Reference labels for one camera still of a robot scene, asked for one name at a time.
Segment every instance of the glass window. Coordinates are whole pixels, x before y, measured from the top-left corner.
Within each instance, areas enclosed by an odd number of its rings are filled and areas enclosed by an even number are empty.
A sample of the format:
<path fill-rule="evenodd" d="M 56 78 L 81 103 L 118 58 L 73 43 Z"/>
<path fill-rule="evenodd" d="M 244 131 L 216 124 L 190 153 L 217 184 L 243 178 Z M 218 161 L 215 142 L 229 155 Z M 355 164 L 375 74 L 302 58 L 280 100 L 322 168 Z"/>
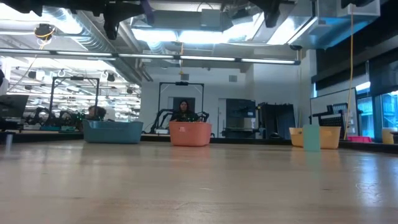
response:
<path fill-rule="evenodd" d="M 381 96 L 383 111 L 383 128 L 398 127 L 398 91 Z"/>
<path fill-rule="evenodd" d="M 361 122 L 362 135 L 374 138 L 372 98 L 369 96 L 359 99 L 358 110 Z"/>

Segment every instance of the yellow cable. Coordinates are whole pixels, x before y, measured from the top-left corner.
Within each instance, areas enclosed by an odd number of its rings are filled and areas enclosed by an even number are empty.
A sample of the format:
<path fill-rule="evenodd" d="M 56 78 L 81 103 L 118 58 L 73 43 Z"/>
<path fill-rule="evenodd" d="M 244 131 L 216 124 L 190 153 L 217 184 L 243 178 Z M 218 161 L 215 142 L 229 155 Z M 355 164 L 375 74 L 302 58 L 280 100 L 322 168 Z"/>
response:
<path fill-rule="evenodd" d="M 348 91 L 348 106 L 347 106 L 347 115 L 346 115 L 346 128 L 344 132 L 344 140 L 347 139 L 347 130 L 348 130 L 348 116 L 349 116 L 349 108 L 351 102 L 351 88 L 353 85 L 353 75 L 354 75 L 354 6 L 351 7 L 351 52 L 350 52 L 350 64 L 351 64 L 351 75 L 349 78 L 349 91 Z"/>

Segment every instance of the ceiling light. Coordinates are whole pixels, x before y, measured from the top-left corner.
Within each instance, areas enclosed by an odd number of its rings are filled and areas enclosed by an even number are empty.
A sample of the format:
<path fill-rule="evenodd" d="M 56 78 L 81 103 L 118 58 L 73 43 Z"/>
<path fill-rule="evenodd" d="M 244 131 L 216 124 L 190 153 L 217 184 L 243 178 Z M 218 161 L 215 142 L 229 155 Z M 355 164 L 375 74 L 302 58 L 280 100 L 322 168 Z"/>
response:
<path fill-rule="evenodd" d="M 241 61 L 249 63 L 273 63 L 273 64 L 283 64 L 283 65 L 296 64 L 296 61 L 293 60 L 276 60 L 276 59 L 242 58 Z"/>
<path fill-rule="evenodd" d="M 111 53 L 96 53 L 96 52 L 64 52 L 57 51 L 59 55 L 73 55 L 73 56 L 89 56 L 89 57 L 109 57 Z"/>
<path fill-rule="evenodd" d="M 307 25 L 305 25 L 298 33 L 296 33 L 287 43 L 292 44 L 295 42 L 305 31 L 307 31 L 316 21 L 318 20 L 318 17 L 312 18 L 310 22 L 308 22 Z"/>
<path fill-rule="evenodd" d="M 88 60 L 116 60 L 116 58 L 99 58 L 99 57 L 88 57 Z"/>
<path fill-rule="evenodd" d="M 365 89 L 370 88 L 370 87 L 371 87 L 371 82 L 366 82 L 366 83 L 362 83 L 360 85 L 357 85 L 355 87 L 355 89 L 356 89 L 356 91 L 360 91 L 360 90 L 365 90 Z"/>
<path fill-rule="evenodd" d="M 48 50 L 26 50 L 26 49 L 0 49 L 0 53 L 50 54 L 50 52 Z"/>
<path fill-rule="evenodd" d="M 235 58 L 229 58 L 229 57 L 206 57 L 206 56 L 184 56 L 184 55 L 181 55 L 180 58 L 182 60 L 216 60 L 216 61 L 224 61 L 224 62 L 235 61 Z"/>
<path fill-rule="evenodd" d="M 172 30 L 131 29 L 137 40 L 146 42 L 177 41 L 177 36 Z"/>
<path fill-rule="evenodd" d="M 119 54 L 119 57 L 151 58 L 151 59 L 173 59 L 173 55 L 151 55 L 151 54 Z"/>
<path fill-rule="evenodd" d="M 188 30 L 181 33 L 178 41 L 188 44 L 219 44 L 228 40 L 224 40 L 222 32 Z"/>

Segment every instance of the white wall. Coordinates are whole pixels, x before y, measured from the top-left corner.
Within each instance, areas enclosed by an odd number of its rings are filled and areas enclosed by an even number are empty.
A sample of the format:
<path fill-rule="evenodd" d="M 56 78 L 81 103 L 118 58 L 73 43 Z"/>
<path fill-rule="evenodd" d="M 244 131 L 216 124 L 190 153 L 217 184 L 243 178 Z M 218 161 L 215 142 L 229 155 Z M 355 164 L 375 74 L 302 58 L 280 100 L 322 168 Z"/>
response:
<path fill-rule="evenodd" d="M 293 104 L 296 123 L 299 120 L 300 126 L 309 123 L 311 77 L 317 69 L 315 51 L 308 50 L 299 66 L 255 64 L 253 67 L 254 84 L 246 83 L 246 89 L 252 89 L 256 103 Z"/>
<path fill-rule="evenodd" d="M 150 130 L 150 124 L 154 122 L 156 117 L 159 82 L 176 82 L 180 80 L 180 76 L 178 75 L 179 69 L 168 68 L 163 74 L 155 73 L 156 71 L 154 68 L 149 70 L 149 74 L 154 79 L 154 82 L 144 82 L 142 84 L 139 120 L 144 122 L 144 128 L 149 125 L 146 131 Z M 212 124 L 212 132 L 217 136 L 218 100 L 220 98 L 245 99 L 244 74 L 235 69 L 212 69 L 208 71 L 202 68 L 184 68 L 184 72 L 190 74 L 190 83 L 205 84 L 203 110 L 210 114 L 208 122 Z M 228 82 L 229 75 L 237 75 L 238 82 Z M 161 109 L 168 107 L 169 97 L 193 97 L 196 99 L 196 112 L 200 112 L 201 93 L 194 86 L 169 85 L 160 97 Z"/>

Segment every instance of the orange bin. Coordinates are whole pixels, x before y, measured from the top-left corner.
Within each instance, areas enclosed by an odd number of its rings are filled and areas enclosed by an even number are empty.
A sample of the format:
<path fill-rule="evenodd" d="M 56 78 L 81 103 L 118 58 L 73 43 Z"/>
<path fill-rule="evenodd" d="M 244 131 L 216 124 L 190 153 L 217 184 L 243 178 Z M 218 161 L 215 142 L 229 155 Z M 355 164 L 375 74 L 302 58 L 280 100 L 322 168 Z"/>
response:
<path fill-rule="evenodd" d="M 206 146 L 210 143 L 210 123 L 171 121 L 169 129 L 174 146 Z"/>

